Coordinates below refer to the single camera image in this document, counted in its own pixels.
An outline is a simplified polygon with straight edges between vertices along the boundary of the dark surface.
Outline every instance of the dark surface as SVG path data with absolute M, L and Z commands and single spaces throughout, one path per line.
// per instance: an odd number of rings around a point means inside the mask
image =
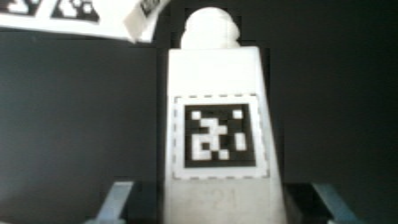
M 0 33 L 0 220 L 21 224 L 82 223 L 115 180 L 156 182 L 156 51 L 55 37 Z
M 167 49 L 204 6 L 227 9 L 241 45 L 270 59 L 284 182 L 330 183 L 359 218 L 394 224 L 398 6 L 341 0 L 172 0 L 151 45 L 0 33 L 0 217 L 78 223 L 101 203 L 92 187 L 106 191 L 115 176 L 154 181 Z

